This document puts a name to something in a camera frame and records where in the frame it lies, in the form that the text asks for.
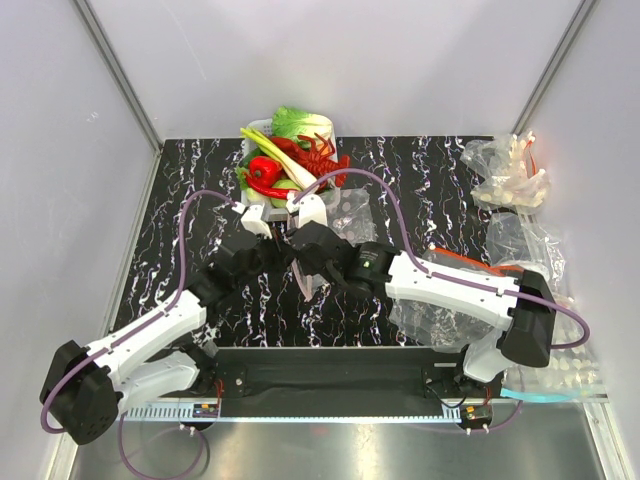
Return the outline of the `clear pink zip bag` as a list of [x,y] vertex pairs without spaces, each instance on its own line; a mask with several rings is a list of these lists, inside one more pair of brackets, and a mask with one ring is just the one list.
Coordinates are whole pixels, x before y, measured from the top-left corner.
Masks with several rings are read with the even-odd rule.
[[[331,189],[319,197],[326,207],[328,226],[338,236],[351,245],[377,239],[370,196],[365,189]],[[305,302],[309,302],[316,290],[326,284],[320,275],[304,274],[298,260],[291,263],[291,270]]]

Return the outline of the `red bell pepper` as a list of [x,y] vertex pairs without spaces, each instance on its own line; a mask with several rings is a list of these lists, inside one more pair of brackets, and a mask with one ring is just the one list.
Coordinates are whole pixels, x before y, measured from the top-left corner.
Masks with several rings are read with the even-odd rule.
[[257,156],[249,162],[252,180],[264,187],[272,187],[281,178],[282,170],[279,162],[267,156]]

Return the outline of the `long red chili pepper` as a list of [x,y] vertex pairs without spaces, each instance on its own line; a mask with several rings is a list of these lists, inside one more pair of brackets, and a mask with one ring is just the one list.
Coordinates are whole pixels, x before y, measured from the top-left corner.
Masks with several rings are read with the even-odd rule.
[[274,188],[274,187],[266,187],[260,184],[255,178],[253,178],[249,173],[245,173],[244,177],[246,179],[247,184],[250,188],[255,190],[261,195],[267,196],[269,198],[275,198],[279,200],[287,200],[292,195],[296,195],[298,190],[296,189],[282,189],[282,188]]

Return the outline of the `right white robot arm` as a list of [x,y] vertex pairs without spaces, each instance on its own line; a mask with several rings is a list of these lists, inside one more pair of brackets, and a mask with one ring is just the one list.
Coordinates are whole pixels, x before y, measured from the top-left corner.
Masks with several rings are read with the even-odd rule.
[[288,237],[306,275],[319,275],[360,297],[426,303],[489,325],[489,333],[464,347],[454,371],[463,395],[480,394],[513,365],[545,368],[550,363],[556,304],[536,272],[494,276],[416,259],[377,242],[354,246],[315,221]]

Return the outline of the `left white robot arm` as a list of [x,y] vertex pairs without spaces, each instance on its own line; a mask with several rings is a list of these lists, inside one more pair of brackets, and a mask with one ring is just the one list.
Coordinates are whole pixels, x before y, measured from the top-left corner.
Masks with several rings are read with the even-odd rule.
[[55,352],[39,400],[42,428],[78,445],[104,434],[131,407],[173,391],[196,396],[215,386],[214,369],[179,352],[151,358],[202,327],[209,313],[264,272],[285,270],[293,249],[279,237],[247,234],[221,245],[193,274],[182,274],[173,297],[122,329],[86,346],[70,340]]

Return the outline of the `clear bag right middle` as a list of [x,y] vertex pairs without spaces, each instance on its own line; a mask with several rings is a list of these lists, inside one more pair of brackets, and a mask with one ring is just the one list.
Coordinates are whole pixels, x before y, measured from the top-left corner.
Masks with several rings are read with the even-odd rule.
[[530,215],[494,213],[486,234],[491,266],[520,266],[540,273],[554,295],[569,295],[560,237]]

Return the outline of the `bag of white pieces top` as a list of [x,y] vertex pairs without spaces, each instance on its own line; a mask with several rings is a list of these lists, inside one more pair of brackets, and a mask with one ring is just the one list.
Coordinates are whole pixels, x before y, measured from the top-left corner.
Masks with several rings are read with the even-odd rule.
[[461,161],[482,178],[473,188],[474,203],[483,210],[508,208],[535,213],[550,191],[549,176],[533,156],[536,137],[532,131],[507,134],[493,140],[473,140]]

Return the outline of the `round green cabbage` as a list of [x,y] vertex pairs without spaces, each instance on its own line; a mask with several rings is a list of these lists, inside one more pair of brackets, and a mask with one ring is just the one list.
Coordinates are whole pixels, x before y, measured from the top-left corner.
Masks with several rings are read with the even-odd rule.
[[[290,179],[282,179],[277,181],[274,185],[274,188],[282,188],[282,189],[296,189],[298,192],[301,191],[301,188]],[[285,208],[287,204],[287,200],[279,200],[275,198],[271,198],[271,203],[275,208]]]

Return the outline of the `green white leek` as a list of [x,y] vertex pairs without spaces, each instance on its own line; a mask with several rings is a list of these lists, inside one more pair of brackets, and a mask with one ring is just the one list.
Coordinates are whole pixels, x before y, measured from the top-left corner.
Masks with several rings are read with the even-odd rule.
[[312,192],[317,190],[317,186],[315,185],[317,178],[285,154],[261,131],[249,127],[241,128],[240,131],[246,139],[253,141],[263,152],[278,161],[297,185],[303,189],[310,188]]

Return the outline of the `red toy lobster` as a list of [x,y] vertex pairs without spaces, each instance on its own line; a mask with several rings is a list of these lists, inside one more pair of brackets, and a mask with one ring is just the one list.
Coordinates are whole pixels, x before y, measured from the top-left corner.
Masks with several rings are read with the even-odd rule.
[[[302,139],[310,141],[309,150],[305,150],[296,142],[288,138],[271,137],[269,139],[273,141],[285,154],[308,170],[317,179],[328,173],[350,167],[350,157],[348,155],[341,156],[338,162],[334,162],[332,160],[332,156],[336,153],[336,149],[330,140],[325,140],[322,137],[318,137],[317,140],[314,140],[312,138],[302,136]],[[285,172],[284,168],[279,180],[282,179],[292,180]]]

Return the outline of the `white plastic basket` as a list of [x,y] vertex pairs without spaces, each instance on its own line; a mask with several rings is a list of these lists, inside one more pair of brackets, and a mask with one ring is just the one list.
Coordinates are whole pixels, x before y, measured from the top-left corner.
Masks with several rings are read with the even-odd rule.
[[286,220],[287,193],[351,163],[348,155],[337,152],[329,123],[274,128],[269,119],[256,120],[241,133],[243,157],[236,167],[241,201],[261,207],[268,222]]

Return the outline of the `green napa cabbage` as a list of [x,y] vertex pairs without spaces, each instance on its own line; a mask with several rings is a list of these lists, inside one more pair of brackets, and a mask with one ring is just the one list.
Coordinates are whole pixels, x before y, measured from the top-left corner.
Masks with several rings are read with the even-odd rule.
[[332,121],[320,114],[310,113],[293,107],[280,106],[271,117],[272,135],[293,140],[307,148],[310,141],[302,136],[317,140],[330,140],[334,134]]

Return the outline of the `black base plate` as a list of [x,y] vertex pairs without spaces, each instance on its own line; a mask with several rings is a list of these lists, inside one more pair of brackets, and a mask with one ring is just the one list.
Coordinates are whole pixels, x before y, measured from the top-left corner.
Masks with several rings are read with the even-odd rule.
[[497,399],[502,378],[466,379],[461,354],[426,347],[224,347],[174,395],[220,399],[225,418],[391,420]]

